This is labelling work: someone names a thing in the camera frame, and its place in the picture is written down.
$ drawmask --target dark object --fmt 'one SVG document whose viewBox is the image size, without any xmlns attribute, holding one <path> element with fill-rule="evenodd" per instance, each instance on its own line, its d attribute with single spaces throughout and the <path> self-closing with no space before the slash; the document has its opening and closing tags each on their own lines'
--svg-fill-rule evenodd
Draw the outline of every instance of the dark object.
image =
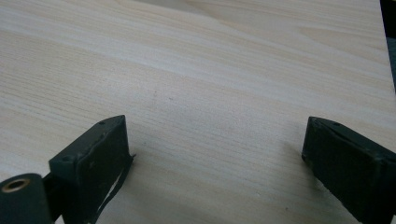
<svg viewBox="0 0 396 224">
<path fill-rule="evenodd" d="M 43 179 L 26 174 L 0 184 L 0 223 L 45 224 L 60 215 L 65 224 L 95 223 L 133 159 L 125 117 L 102 120 L 52 158 Z"/>
<path fill-rule="evenodd" d="M 396 12 L 396 1 L 394 0 L 380 0 L 382 20 L 384 22 L 385 36 L 396 38 L 396 27 L 395 12 Z"/>
<path fill-rule="evenodd" d="M 310 117 L 302 157 L 358 221 L 391 222 L 396 211 L 395 153 L 337 122 Z"/>
<path fill-rule="evenodd" d="M 395 25 L 395 0 L 380 0 L 382 20 L 384 22 L 385 36 L 390 60 L 390 69 L 393 76 L 393 85 L 396 90 L 396 25 Z"/>
</svg>

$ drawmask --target wooden surface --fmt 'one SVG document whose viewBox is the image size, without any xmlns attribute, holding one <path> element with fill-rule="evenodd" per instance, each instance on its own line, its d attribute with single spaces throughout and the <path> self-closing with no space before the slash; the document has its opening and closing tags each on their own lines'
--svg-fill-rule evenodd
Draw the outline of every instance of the wooden surface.
<svg viewBox="0 0 396 224">
<path fill-rule="evenodd" d="M 98 223 L 357 223 L 300 153 L 308 116 L 396 149 L 379 1 L 0 2 L 0 179 L 119 114 Z"/>
</svg>

